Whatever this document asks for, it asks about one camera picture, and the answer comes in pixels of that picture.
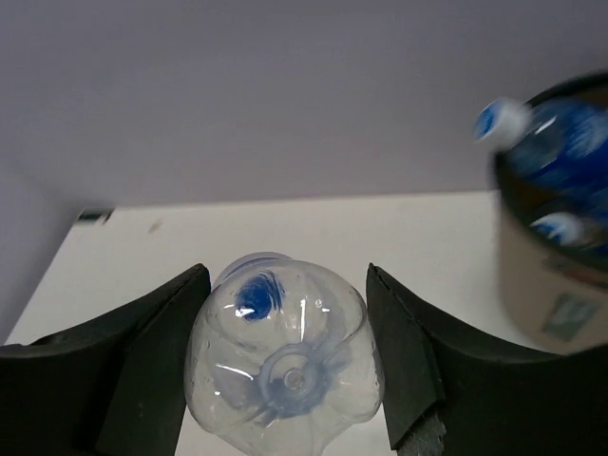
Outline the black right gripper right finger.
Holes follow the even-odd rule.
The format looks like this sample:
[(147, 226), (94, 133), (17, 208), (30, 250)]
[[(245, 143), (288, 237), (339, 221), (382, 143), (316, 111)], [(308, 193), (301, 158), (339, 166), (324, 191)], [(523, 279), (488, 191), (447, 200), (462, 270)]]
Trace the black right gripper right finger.
[(568, 355), (478, 330), (377, 266), (368, 314), (400, 455), (603, 455), (607, 350)]

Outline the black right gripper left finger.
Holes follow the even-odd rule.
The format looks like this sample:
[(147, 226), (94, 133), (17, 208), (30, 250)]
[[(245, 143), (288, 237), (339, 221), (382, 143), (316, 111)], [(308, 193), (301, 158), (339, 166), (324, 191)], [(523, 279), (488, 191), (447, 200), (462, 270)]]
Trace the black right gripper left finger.
[(85, 323), (3, 346), (2, 454), (174, 454), (188, 339), (210, 291), (197, 264)]

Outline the Pepsi-label bottle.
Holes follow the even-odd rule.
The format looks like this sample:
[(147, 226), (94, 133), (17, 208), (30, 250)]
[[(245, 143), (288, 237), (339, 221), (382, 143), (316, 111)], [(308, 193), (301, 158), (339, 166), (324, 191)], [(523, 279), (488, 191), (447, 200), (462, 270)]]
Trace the Pepsi-label bottle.
[(244, 454), (321, 454), (382, 403), (363, 297), (311, 262), (274, 252), (235, 260), (196, 317), (184, 393), (198, 425)]

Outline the blue-label bottle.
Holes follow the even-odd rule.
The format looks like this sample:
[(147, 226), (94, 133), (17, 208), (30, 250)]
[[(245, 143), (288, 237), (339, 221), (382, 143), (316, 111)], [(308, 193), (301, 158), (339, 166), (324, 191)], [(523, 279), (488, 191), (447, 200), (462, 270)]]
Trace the blue-label bottle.
[(596, 104), (499, 98), (479, 114), (474, 140), (503, 151), (514, 174), (546, 189), (607, 184), (607, 110)]
[(553, 212), (532, 221), (529, 227), (562, 247), (581, 248), (589, 244), (588, 224), (574, 213)]

